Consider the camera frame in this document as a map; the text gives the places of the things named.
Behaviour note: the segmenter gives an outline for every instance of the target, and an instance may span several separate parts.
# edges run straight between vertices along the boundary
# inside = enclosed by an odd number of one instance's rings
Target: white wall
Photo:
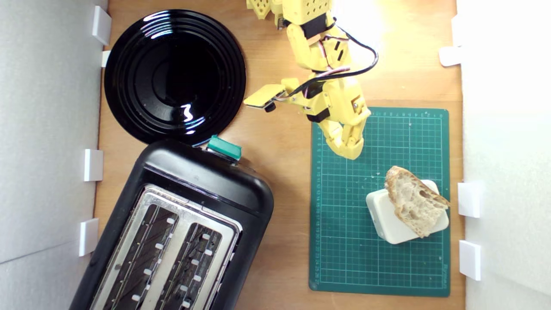
[[[458,0],[464,179],[484,185],[466,240],[482,246],[467,309],[551,309],[551,58],[548,2]]]
[[[97,148],[102,45],[94,3],[0,1],[0,309],[67,308],[89,258],[86,148]]]

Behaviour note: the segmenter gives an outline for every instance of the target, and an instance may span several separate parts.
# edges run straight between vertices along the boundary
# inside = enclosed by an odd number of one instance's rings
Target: black cable
[[[300,86],[298,86],[290,94],[288,94],[287,97],[292,97],[292,96],[300,93],[302,90],[306,89],[308,86],[312,85],[313,83],[322,82],[322,81],[329,81],[330,79],[357,76],[357,75],[360,75],[360,74],[364,74],[365,72],[367,72],[367,71],[373,69],[373,67],[375,67],[375,65],[379,61],[379,53],[377,53],[377,51],[375,51],[371,46],[365,45],[365,44],[361,43],[360,41],[358,41],[356,38],[351,36],[348,32],[344,31],[342,28],[339,27],[339,29],[342,30],[346,34],[346,36],[349,39],[351,39],[354,43],[358,44],[359,46],[361,46],[361,47],[363,47],[363,48],[365,48],[365,49],[367,49],[367,50],[369,50],[373,53],[375,58],[373,59],[373,62],[371,63],[371,65],[369,65],[368,67],[366,67],[362,70],[358,70],[358,71],[354,71],[354,72],[337,73],[337,74],[332,74],[332,75],[329,75],[329,76],[315,77],[315,78],[309,79],[308,81],[306,81],[303,84],[301,84]]]

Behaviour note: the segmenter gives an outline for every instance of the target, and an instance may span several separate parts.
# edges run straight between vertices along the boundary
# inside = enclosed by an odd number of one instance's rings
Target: bread crust
[[[439,202],[439,203],[445,205],[444,210],[447,210],[448,208],[451,207],[451,204],[447,199],[445,199],[444,197],[440,196],[439,194],[437,194],[433,190],[431,190],[428,186],[426,186],[423,182],[421,182],[421,180],[419,178],[417,178],[413,173],[411,173],[410,171],[408,171],[408,170],[406,170],[402,167],[393,166],[386,173],[385,188],[388,191],[388,198],[390,198],[390,201],[392,201],[392,204],[395,207],[394,214],[402,222],[406,223],[408,226],[410,226],[410,225],[408,224],[406,219],[404,219],[404,217],[402,216],[402,210],[404,208],[403,208],[403,206],[399,205],[399,203],[397,201],[398,200],[398,198],[397,198],[397,193],[398,192],[397,192],[397,188],[396,188],[396,183],[397,183],[398,178],[400,178],[400,177],[406,177],[406,178],[409,179],[409,181],[411,183],[414,183],[415,185],[421,187],[423,189],[423,191],[426,193],[426,196],[423,196],[423,197],[425,197],[427,200],[434,200],[436,202]],[[427,237],[429,235],[429,233],[422,233],[420,231],[417,231],[417,230],[413,229],[413,227],[412,227],[412,230],[418,236],[420,236],[421,238]]]

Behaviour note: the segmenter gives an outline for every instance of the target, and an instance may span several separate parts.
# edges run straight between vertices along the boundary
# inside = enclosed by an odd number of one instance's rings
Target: white block
[[[84,181],[103,180],[103,151],[86,149],[84,151]]]
[[[459,240],[459,272],[480,281],[480,246]]]
[[[100,6],[95,6],[94,8],[92,35],[103,45],[109,45],[111,17]]]
[[[463,50],[457,46],[444,46],[438,51],[438,56],[444,67],[459,65],[463,61]]]
[[[92,218],[80,223],[80,238],[78,256],[85,256],[91,253],[98,244],[99,219]]]
[[[480,218],[482,186],[476,183],[457,183],[459,214]]]
[[[101,67],[105,68],[107,66],[107,60],[109,59],[109,55],[111,55],[111,51],[103,51],[101,54]]]
[[[435,193],[440,193],[436,183],[433,181],[422,180],[422,182]],[[419,238],[419,236],[411,228],[409,228],[409,226],[407,226],[394,214],[395,207],[388,198],[388,191],[386,189],[369,193],[365,199],[365,202],[368,205],[371,219],[373,220],[373,224],[375,225],[375,229],[377,230],[379,237],[387,240],[391,244],[398,244]],[[444,230],[449,224],[450,219],[448,218],[447,213],[444,212],[430,233]]]

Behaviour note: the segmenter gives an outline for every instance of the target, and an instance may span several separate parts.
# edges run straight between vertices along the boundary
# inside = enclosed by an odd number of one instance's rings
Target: green button
[[[228,141],[224,141],[220,139],[217,135],[214,135],[210,138],[207,147],[212,149],[213,151],[229,156],[236,161],[239,161],[239,159],[241,159],[241,147]]]

